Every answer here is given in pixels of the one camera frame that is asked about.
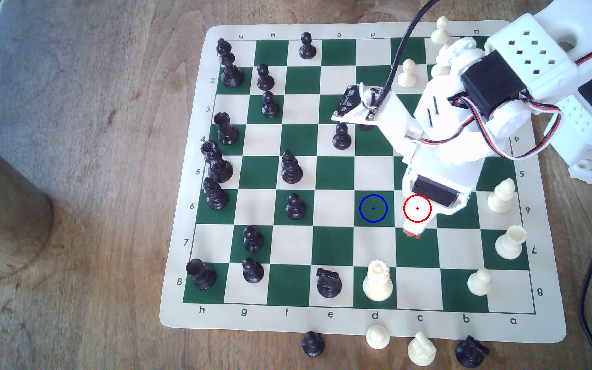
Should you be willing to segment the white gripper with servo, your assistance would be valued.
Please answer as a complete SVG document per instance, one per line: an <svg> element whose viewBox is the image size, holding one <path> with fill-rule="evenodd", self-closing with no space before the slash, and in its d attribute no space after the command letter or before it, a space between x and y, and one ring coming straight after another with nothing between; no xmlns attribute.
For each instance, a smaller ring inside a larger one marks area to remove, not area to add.
<svg viewBox="0 0 592 370"><path fill-rule="evenodd" d="M420 194L429 205L405 205L403 232L416 239L426 229L437 228L437 214L452 215L463 209L476 187L485 158L492 154L471 122L456 137L456 131L472 111L456 107L450 98L463 94L458 78L433 78L421 95L413 117L407 120L407 130L422 134L422 138L448 142L439 145L415 144L413 155L402 180L404 197Z"/></svg>

